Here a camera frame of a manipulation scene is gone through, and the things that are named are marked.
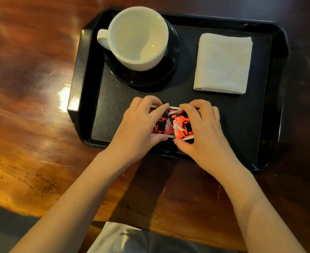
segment brown wooden tabletop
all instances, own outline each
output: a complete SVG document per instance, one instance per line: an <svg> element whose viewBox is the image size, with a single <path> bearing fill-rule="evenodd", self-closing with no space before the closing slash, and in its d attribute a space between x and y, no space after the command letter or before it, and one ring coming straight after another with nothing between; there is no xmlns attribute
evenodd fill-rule
<svg viewBox="0 0 310 253"><path fill-rule="evenodd" d="M79 35L103 9L130 6L284 28L280 143L256 179L310 252L310 0L0 0L0 206L41 217L100 151L66 110ZM146 156L112 184L95 220L245 251L224 189L187 161Z"/></svg>

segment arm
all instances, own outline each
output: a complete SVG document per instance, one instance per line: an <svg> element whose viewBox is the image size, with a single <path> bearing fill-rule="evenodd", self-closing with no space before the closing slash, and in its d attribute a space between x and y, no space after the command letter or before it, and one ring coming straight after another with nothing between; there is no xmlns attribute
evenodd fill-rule
<svg viewBox="0 0 310 253"><path fill-rule="evenodd" d="M248 251L305 252L254 176L233 153L223 135L218 108L204 100L194 100L180 107L189 116L195 141L191 145L175 139L174 143L222 184L233 204Z"/></svg>
<svg viewBox="0 0 310 253"><path fill-rule="evenodd" d="M159 108L149 114L151 105ZM162 134L151 136L151 131L168 106L154 96L135 98L107 149L10 252L78 252L110 184L155 144L167 140Z"/></svg>

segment coffee mug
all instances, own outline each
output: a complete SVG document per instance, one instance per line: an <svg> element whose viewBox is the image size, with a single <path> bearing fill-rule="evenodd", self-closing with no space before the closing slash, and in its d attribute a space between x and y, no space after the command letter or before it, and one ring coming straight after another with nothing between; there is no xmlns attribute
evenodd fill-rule
<svg viewBox="0 0 310 253"><path fill-rule="evenodd" d="M98 42L126 67L145 71L163 58L168 44L168 27L156 11L131 7L111 21L108 30L98 31Z"/></svg>

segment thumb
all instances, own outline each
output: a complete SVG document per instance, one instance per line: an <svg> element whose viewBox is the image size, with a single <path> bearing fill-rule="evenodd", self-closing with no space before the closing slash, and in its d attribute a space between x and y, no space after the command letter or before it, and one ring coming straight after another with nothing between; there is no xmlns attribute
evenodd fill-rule
<svg viewBox="0 0 310 253"><path fill-rule="evenodd" d="M185 142L182 139L174 139L173 140L174 144L177 145L178 149L180 149L182 152L186 153L187 155L190 155L192 152L192 144L189 144Z"/></svg>
<svg viewBox="0 0 310 253"><path fill-rule="evenodd" d="M164 134L156 134L156 135L153 135L150 137L150 143L151 143L152 147L154 145L157 145L161 141L166 141L166 140L168 140L168 137Z"/></svg>

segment napkin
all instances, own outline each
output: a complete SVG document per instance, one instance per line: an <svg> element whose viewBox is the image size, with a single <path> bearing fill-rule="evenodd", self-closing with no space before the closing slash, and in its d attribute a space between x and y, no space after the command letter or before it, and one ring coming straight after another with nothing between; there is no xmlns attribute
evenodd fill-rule
<svg viewBox="0 0 310 253"><path fill-rule="evenodd" d="M202 34L199 39L194 90L244 94L251 51L251 37Z"/></svg>

